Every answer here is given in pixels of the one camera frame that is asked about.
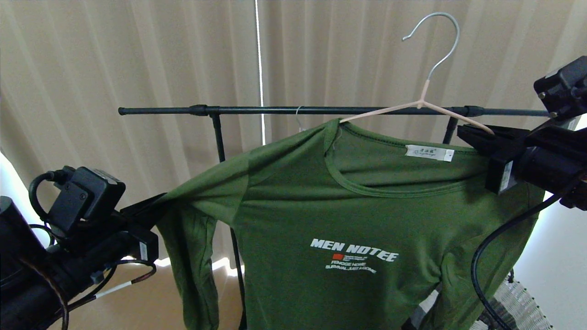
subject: clothes hanger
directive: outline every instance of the clothes hanger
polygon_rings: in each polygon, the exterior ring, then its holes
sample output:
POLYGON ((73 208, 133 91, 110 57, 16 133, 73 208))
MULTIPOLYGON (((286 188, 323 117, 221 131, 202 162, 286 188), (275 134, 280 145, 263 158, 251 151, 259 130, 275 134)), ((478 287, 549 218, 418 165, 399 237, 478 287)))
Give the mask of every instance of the clothes hanger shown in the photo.
POLYGON ((439 106, 434 105, 432 103, 429 103, 428 101, 426 101, 424 99, 426 97, 426 92, 428 91, 428 86, 430 85, 430 77, 432 77, 432 73, 438 67, 438 65, 440 65, 440 63, 444 62, 444 60, 446 60, 450 55, 453 54, 454 49, 457 47, 458 39, 460 38, 460 35, 461 35, 461 29, 458 27, 457 20, 454 19, 454 17, 452 15, 450 15, 448 13, 445 13, 445 12, 433 12, 432 14, 429 14, 426 17, 424 17, 422 20, 420 20, 420 22, 418 22, 418 24, 412 30, 412 32, 409 35, 407 35, 407 36, 405 36, 405 37, 402 38, 402 41, 411 38, 411 36, 414 34, 414 32, 422 24, 422 22, 424 22, 426 19, 429 19, 432 16, 444 16, 444 17, 450 19, 450 21, 452 21, 452 23, 454 25, 454 28, 457 31, 457 35, 454 38, 453 47, 450 49, 450 51, 448 52, 448 54, 446 54, 446 56, 443 57, 442 60, 438 61, 438 63, 436 63, 432 67, 432 69, 430 70, 430 73, 428 73, 428 78, 426 78, 426 82, 424 83, 424 88, 422 88, 422 93, 421 93, 420 99, 418 101, 406 103, 406 104, 403 104, 403 105, 398 105, 398 106, 393 106, 393 107, 386 107, 386 108, 383 108, 383 109, 379 109, 379 110, 375 110, 375 111, 371 111, 371 112, 362 113, 360 115, 348 117, 348 118, 342 119, 340 121, 341 123, 348 122, 350 120, 354 120, 354 119, 358 119, 358 118, 369 117, 369 116, 374 116, 374 115, 380 115, 382 113, 387 113, 387 112, 391 112, 391 111, 395 111, 395 110, 405 109, 407 107, 415 106, 418 109, 421 109, 423 106, 425 106, 425 107, 427 107, 429 109, 435 110, 435 111, 440 112, 440 113, 442 113, 444 115, 451 116, 451 117, 454 117, 456 119, 460 119, 460 120, 462 120, 464 122, 467 122, 467 123, 469 123, 469 124, 471 124, 473 126, 479 127, 480 129, 486 131, 489 134, 495 135, 493 133, 493 131, 489 127, 487 127, 487 126, 485 126, 485 125, 483 125, 483 124, 481 124, 479 122, 476 122, 473 119, 467 118, 465 116, 459 115, 458 113, 454 113, 454 112, 452 112, 450 110, 447 110, 445 108, 442 108, 442 107, 439 107, 439 106))

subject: black metal rack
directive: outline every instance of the black metal rack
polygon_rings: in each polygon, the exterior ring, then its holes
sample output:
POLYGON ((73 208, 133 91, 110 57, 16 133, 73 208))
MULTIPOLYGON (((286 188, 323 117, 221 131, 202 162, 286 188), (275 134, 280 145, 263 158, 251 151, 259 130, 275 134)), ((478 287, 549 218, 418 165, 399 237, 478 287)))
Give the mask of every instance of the black metal rack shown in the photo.
MULTIPOLYGON (((209 116, 212 118, 214 125, 214 133, 216 135, 216 146, 218 149, 218 159, 220 162, 226 160, 224 153, 224 142, 222 140, 222 127, 220 122, 220 115, 358 115, 361 113, 381 109, 384 107, 223 107, 223 106, 207 106, 194 105, 190 107, 153 107, 153 108, 125 108, 118 109, 120 115, 196 115, 209 116)), ((537 110, 519 110, 519 109, 486 109, 478 106, 464 106, 464 107, 447 107, 447 110, 458 113, 465 117, 479 117, 483 115, 489 116, 531 116, 531 117, 548 117, 547 111, 537 110)), ((428 108, 417 109, 415 107, 408 107, 402 110, 386 113, 385 115, 442 115, 434 110, 428 108)), ((450 117, 444 134, 444 144, 449 144, 454 130, 457 128, 458 120, 450 117)), ((245 310, 245 284, 242 277, 241 259, 238 253, 237 236, 234 230, 230 229, 232 238, 232 247, 234 250, 234 258, 237 266, 238 285, 241 291, 242 302, 242 317, 239 330, 247 328, 247 318, 245 310)))

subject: hanger hook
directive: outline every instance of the hanger hook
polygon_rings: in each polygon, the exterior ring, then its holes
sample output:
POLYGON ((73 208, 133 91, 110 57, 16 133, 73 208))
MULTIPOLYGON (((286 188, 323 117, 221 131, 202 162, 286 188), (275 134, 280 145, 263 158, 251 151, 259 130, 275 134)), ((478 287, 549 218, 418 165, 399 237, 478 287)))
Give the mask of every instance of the hanger hook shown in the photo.
POLYGON ((421 19, 420 22, 418 22, 418 24, 416 24, 416 27, 411 31, 411 33, 402 38, 402 41, 404 41, 406 39, 410 39, 411 36, 414 34, 414 32, 418 29, 418 27, 420 26, 420 24, 422 24, 422 22, 424 22, 426 19, 431 18, 432 16, 444 16, 444 17, 450 19, 450 21, 452 21, 452 23, 454 25, 454 28, 457 31, 457 35, 454 38, 453 47, 450 49, 450 51, 448 52, 448 54, 446 54, 446 56, 442 58, 442 60, 440 60, 438 63, 436 63, 432 67, 432 70, 430 70, 430 73, 428 74, 428 78, 426 80, 430 80, 430 77, 432 77, 432 73, 434 72, 434 70, 436 69, 436 67, 438 67, 438 65, 440 65, 440 63, 444 62, 444 60, 446 60, 450 55, 453 54, 454 49, 457 47, 458 39, 461 36, 461 28, 458 27, 458 22, 457 22, 456 19, 454 19, 454 17, 452 15, 450 15, 449 13, 445 13, 445 12, 433 12, 432 14, 429 14, 426 17, 424 17, 423 19, 421 19))

